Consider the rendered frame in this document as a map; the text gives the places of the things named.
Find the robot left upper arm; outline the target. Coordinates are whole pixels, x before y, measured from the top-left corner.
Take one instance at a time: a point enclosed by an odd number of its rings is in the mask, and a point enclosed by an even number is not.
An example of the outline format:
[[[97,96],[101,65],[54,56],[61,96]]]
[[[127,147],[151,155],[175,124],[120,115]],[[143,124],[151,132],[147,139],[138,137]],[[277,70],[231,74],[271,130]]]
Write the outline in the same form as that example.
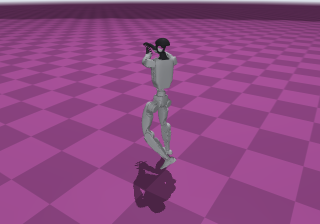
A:
[[[152,59],[146,58],[144,61],[142,61],[142,65],[144,65],[146,68],[155,68],[156,62]]]

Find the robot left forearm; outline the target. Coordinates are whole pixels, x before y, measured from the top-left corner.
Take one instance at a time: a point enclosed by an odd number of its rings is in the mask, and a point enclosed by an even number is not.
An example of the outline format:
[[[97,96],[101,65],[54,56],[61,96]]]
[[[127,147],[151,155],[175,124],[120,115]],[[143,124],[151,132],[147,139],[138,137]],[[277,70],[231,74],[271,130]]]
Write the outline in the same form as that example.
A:
[[[149,52],[149,53],[146,54],[145,57],[142,59],[142,62],[143,62],[146,58],[151,59],[151,56],[152,56],[152,54],[151,54],[151,52]]]

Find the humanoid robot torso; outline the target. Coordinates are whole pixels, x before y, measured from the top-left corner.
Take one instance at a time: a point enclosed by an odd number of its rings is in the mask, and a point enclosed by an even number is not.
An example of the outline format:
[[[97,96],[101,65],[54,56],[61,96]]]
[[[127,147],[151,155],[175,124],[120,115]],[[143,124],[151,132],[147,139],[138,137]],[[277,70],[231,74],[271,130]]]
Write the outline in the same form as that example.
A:
[[[169,59],[167,60],[161,60],[158,58],[156,56],[152,59],[155,62],[155,67],[151,68],[151,80],[153,86],[157,88],[157,94],[153,96],[153,100],[157,100],[159,102],[158,107],[161,108],[168,103],[168,95],[164,89],[169,88],[172,83],[174,60],[170,55],[168,55]]]

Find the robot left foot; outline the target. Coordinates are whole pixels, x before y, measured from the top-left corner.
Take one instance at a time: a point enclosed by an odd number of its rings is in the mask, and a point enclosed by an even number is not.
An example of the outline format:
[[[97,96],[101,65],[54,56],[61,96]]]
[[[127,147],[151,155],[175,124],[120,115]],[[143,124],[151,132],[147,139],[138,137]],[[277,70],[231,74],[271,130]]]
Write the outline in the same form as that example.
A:
[[[164,163],[163,163],[163,165],[160,167],[160,169],[162,170],[162,169],[164,169],[164,168],[166,168],[167,166],[169,166],[170,164],[173,164],[174,162],[176,161],[176,159],[174,158],[174,157],[170,157],[169,159],[168,159],[168,161],[164,161]]]

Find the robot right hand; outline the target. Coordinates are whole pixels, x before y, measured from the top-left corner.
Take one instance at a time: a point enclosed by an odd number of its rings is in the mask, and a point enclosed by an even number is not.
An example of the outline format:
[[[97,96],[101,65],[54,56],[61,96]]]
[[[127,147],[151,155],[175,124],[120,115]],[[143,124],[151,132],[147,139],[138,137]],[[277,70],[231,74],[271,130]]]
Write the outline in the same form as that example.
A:
[[[156,51],[156,46],[152,45],[151,43],[145,42],[143,45],[144,45],[145,47],[146,47],[146,46],[151,47],[152,50],[155,50],[155,51]]]

